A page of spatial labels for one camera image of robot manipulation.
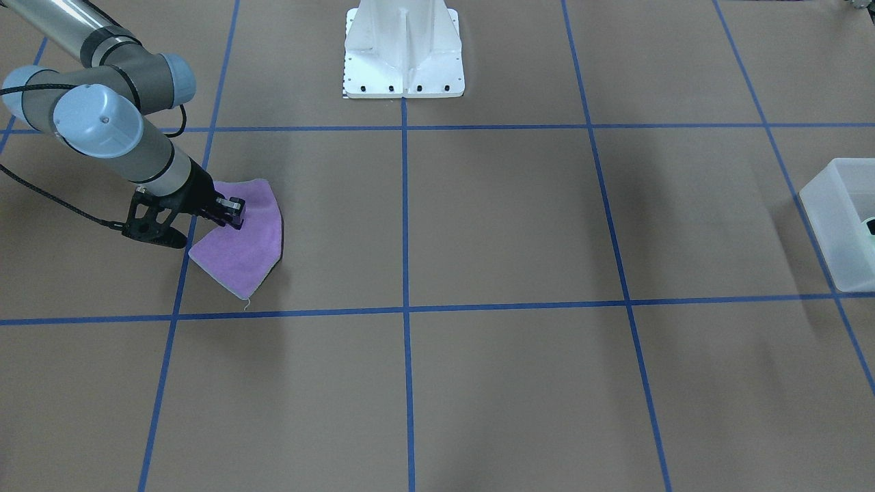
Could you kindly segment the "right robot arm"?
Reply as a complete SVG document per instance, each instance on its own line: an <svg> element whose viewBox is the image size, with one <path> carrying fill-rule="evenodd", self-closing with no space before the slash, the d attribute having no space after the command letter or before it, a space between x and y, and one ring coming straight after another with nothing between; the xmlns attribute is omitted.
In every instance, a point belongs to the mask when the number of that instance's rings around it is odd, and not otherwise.
<svg viewBox="0 0 875 492"><path fill-rule="evenodd" d="M134 184L127 219L106 222L108 228L153 239L169 232L180 214L222 227L243 225L244 200L219 193L174 135L147 118L193 99L197 82L181 56L151 53L90 1L3 1L2 7L81 62L68 74L21 66L4 79L2 101L35 131Z"/></svg>

